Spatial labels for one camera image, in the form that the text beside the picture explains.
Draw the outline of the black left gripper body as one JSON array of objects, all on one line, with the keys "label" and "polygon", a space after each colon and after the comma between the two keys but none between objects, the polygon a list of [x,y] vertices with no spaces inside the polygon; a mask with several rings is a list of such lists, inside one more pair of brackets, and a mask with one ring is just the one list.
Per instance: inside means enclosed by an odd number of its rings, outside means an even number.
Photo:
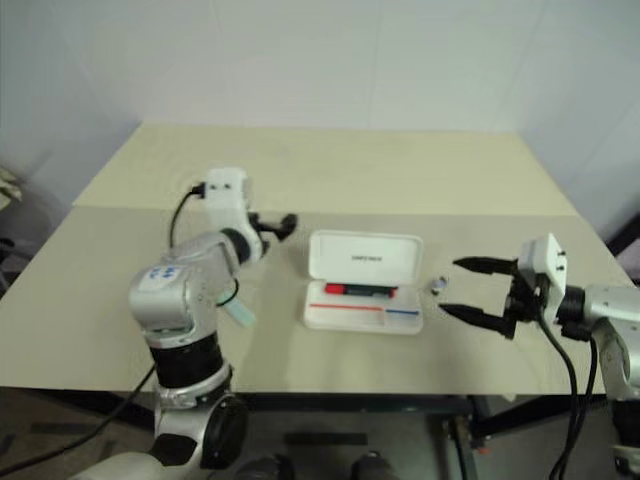
[{"label": "black left gripper body", "polygon": [[262,222],[260,215],[256,212],[248,213],[248,222],[251,230],[250,240],[252,248],[255,251],[268,251],[270,242],[264,238],[264,234],[272,233],[272,226],[268,223]]}]

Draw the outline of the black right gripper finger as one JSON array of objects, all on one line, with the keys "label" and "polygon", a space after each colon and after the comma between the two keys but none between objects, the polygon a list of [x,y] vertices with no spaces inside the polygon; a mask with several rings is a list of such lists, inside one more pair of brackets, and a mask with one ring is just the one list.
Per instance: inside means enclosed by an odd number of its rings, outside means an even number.
[{"label": "black right gripper finger", "polygon": [[517,272],[517,260],[499,259],[486,256],[468,256],[456,259],[453,264],[465,270],[492,275],[514,276]]},{"label": "black right gripper finger", "polygon": [[482,309],[453,303],[440,303],[438,307],[450,316],[469,325],[492,330],[500,334],[504,333],[504,327],[506,326],[505,320],[502,317],[487,314]]}]

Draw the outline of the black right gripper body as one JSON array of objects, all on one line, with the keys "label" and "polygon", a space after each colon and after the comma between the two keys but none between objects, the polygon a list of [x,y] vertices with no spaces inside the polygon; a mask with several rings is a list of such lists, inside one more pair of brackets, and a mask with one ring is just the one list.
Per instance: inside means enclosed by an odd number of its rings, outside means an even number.
[{"label": "black right gripper body", "polygon": [[538,322],[541,316],[541,300],[536,287],[531,287],[523,276],[515,273],[505,299],[502,335],[512,340],[519,322]]}]

